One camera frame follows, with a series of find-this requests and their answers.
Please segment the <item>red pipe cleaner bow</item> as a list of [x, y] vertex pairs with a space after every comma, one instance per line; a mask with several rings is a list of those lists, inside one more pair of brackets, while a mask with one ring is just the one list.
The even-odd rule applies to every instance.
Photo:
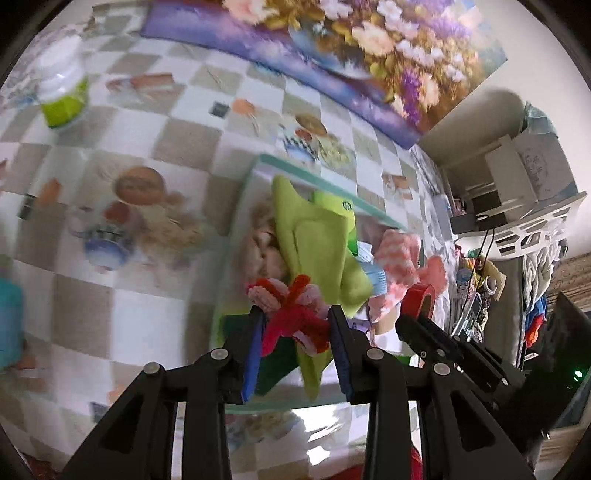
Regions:
[[293, 339], [308, 356], [329, 349], [329, 305], [307, 275], [297, 275], [290, 285], [260, 278], [247, 287], [246, 295], [266, 316], [263, 357], [273, 353], [280, 337]]

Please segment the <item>dark green sponge cloth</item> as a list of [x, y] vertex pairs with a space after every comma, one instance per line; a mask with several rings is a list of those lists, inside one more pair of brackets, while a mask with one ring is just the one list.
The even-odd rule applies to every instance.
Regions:
[[[228, 315], [221, 317], [219, 333], [224, 337], [239, 331], [246, 315]], [[297, 347], [291, 338], [280, 337], [273, 353], [260, 360], [259, 375], [257, 376], [256, 395], [264, 396], [283, 380], [288, 374], [298, 368]]]

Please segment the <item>red tape roll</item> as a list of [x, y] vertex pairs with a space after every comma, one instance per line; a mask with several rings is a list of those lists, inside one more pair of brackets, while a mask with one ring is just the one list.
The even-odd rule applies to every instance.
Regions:
[[433, 317], [437, 294], [431, 284], [416, 283], [410, 287], [401, 303], [401, 314], [413, 318]]

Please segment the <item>pink white fuzzy sock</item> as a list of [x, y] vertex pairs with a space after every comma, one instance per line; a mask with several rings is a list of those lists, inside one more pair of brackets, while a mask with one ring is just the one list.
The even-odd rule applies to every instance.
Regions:
[[380, 322], [403, 300], [408, 289], [417, 283], [432, 285], [436, 295], [448, 289], [448, 277], [443, 259], [433, 255], [419, 266], [422, 241], [416, 234], [387, 230], [374, 255], [376, 263], [385, 271], [387, 292], [369, 300], [370, 320]]

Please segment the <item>lime green microfiber cloth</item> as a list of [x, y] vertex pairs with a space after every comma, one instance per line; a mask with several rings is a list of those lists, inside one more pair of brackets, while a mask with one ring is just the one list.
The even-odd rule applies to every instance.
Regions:
[[373, 287], [348, 248], [346, 216], [297, 193], [286, 177], [271, 184], [276, 234], [290, 276], [307, 275], [329, 305], [352, 317], [370, 299]]

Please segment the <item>pink floral cloth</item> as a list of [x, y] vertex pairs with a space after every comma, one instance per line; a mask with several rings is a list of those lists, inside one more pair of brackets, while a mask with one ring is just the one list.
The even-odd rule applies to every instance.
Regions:
[[242, 242], [242, 278], [253, 283], [259, 278], [287, 280], [288, 268], [280, 253], [273, 201], [256, 203], [249, 213], [249, 229]]

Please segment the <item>blue surgical face mask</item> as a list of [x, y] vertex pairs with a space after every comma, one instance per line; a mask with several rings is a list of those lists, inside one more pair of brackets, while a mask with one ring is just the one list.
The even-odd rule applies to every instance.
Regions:
[[385, 270], [375, 260], [372, 249], [373, 246], [370, 243], [361, 241], [356, 243], [356, 251], [358, 251], [356, 261], [372, 283], [373, 291], [370, 296], [377, 297], [388, 292], [388, 279]]

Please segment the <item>white openwork shelf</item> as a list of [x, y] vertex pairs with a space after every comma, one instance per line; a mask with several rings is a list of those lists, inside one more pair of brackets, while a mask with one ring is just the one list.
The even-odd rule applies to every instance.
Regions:
[[558, 137], [505, 135], [445, 168], [468, 207], [454, 221], [463, 250], [480, 245], [509, 260], [566, 237], [587, 193], [580, 192]]

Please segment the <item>white teal-rimmed tray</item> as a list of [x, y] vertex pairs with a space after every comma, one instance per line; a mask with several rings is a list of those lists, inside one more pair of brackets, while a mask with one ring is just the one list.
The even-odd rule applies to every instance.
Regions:
[[261, 155], [243, 183], [211, 328], [221, 346], [263, 309], [259, 375], [239, 413], [338, 404], [346, 397], [329, 347], [329, 307], [346, 317], [365, 309], [375, 288], [349, 246], [378, 247], [406, 225], [307, 169]]

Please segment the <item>floral painting canvas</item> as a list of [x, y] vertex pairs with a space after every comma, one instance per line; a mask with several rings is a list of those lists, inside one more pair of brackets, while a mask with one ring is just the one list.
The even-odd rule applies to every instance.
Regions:
[[153, 1], [141, 33], [290, 76], [404, 148], [507, 60], [472, 1]]

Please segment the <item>teal embossed plastic box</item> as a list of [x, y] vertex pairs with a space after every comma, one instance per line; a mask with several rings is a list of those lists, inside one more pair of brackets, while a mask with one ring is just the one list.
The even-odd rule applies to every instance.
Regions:
[[16, 364], [23, 349], [22, 289], [6, 278], [0, 287], [0, 365], [5, 370]]

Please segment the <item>white supplement bottle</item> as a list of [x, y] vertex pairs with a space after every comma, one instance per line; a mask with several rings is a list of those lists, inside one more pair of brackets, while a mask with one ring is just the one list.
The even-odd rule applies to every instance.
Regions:
[[47, 126], [61, 128], [88, 103], [88, 76], [79, 35], [65, 36], [42, 51], [34, 67], [36, 98]]

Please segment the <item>checkered floral tablecloth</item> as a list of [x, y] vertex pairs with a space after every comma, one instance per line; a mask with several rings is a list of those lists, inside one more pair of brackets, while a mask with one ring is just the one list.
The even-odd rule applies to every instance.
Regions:
[[24, 291], [24, 356], [1, 376], [1, 424], [61, 470], [147, 362], [211, 344], [221, 271], [257, 158], [294, 161], [287, 134], [325, 126], [353, 156], [312, 170], [446, 255], [413, 155], [324, 94], [216, 50], [140, 35], [139, 2], [94, 3], [83, 37], [90, 102], [63, 130], [36, 105], [1, 115], [1, 270]]

